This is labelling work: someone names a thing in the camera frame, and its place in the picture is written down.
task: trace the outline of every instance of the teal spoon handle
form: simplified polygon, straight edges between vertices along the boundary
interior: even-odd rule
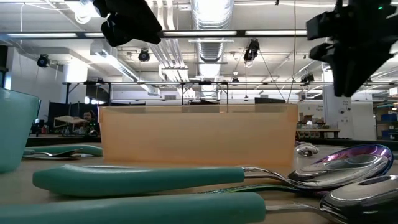
[[[7,224],[244,224],[265,219],[256,193],[168,195],[0,207]]]
[[[240,167],[106,169],[64,165],[33,174],[36,187],[77,197],[146,194],[243,180]]]
[[[72,151],[75,149],[81,149],[80,153],[90,154],[93,156],[103,156],[103,149],[97,146],[90,145],[67,145],[67,146],[39,146],[39,147],[27,147],[26,150],[34,150],[36,152],[47,152],[51,154],[63,153]]]

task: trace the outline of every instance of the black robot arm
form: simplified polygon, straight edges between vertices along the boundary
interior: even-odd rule
[[[107,18],[101,30],[110,46],[117,47],[132,39],[158,44],[162,26],[145,0],[91,0],[97,12]]]
[[[336,1],[334,11],[307,22],[307,39],[329,37],[332,44],[314,47],[310,58],[333,70],[335,95],[352,96],[387,60],[398,40],[398,19],[391,0]]]

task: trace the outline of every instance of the window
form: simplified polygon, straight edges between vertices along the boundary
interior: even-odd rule
[[[11,89],[11,76],[4,74],[4,88],[10,90]]]
[[[94,100],[94,99],[92,99],[91,100],[91,104],[99,104],[99,105],[102,105],[102,104],[104,104],[105,102],[103,102],[103,101],[101,101],[101,100]],[[85,97],[85,104],[90,104],[90,98],[89,97]]]

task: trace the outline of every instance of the person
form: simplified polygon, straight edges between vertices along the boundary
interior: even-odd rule
[[[83,119],[88,121],[88,122],[92,122],[95,119],[95,114],[92,110],[86,111],[83,114]]]
[[[92,131],[96,131],[97,133],[99,132],[99,125],[96,120],[96,116],[94,114],[94,111],[89,110],[83,113],[83,119],[84,121],[81,122],[81,128],[83,133],[89,134]]]

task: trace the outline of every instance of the table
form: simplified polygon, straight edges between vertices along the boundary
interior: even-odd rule
[[[309,165],[316,160],[340,150],[336,147],[320,147],[320,153],[313,157],[297,157],[294,158],[294,167],[303,167]],[[66,161],[69,164],[75,165],[89,165],[89,164],[103,164],[102,157],[86,157],[80,161]],[[62,164],[65,162],[55,161],[22,161],[21,166],[15,172],[0,175],[0,205],[17,204],[17,203],[49,203],[49,202],[63,202],[79,200],[78,198],[66,197],[61,195],[51,194],[46,190],[38,189],[32,185],[32,174],[37,170],[47,169],[51,166]],[[398,164],[395,162],[392,166],[390,174],[398,173]],[[210,189],[220,189],[221,186],[197,187],[194,189],[174,190],[173,194],[190,193],[193,191],[202,191]],[[317,206],[316,199],[302,198],[294,194],[285,192],[264,192],[261,193],[267,205],[280,205],[287,203],[306,203]],[[273,214],[266,218],[266,221],[261,224],[328,224],[331,223],[322,217],[312,213],[285,213]]]
[[[333,133],[334,138],[338,138],[339,129],[298,129],[297,132],[319,132],[320,138],[325,138],[325,133]]]

